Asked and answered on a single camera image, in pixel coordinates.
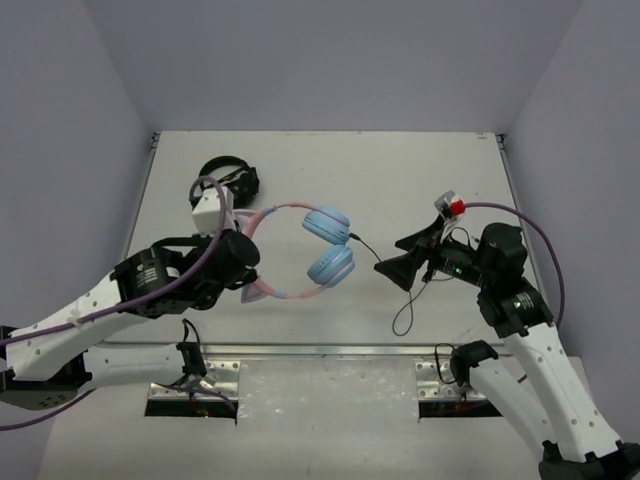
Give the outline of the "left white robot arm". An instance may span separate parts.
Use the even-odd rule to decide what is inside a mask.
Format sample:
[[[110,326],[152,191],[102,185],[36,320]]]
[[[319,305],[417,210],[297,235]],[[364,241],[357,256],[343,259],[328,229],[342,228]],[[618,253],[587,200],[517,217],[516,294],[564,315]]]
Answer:
[[[105,341],[150,320],[213,308],[224,291],[256,279],[259,261],[257,246],[235,230],[153,243],[48,318],[1,329],[2,402],[38,411],[107,386],[199,390],[208,369],[198,341],[135,348]]]

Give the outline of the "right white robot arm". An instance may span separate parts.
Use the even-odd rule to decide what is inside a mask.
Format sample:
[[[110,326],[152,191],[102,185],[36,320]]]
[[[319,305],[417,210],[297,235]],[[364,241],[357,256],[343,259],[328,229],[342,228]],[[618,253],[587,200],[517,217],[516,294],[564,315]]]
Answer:
[[[374,269],[409,290],[420,268],[478,287],[485,322],[523,368],[529,395],[485,341],[453,350],[455,383],[481,393],[525,441],[543,479],[632,479],[639,473],[639,446],[609,425],[573,368],[540,292],[524,276],[527,250],[520,228],[492,223],[477,247],[444,236],[445,223],[397,241],[402,255]]]

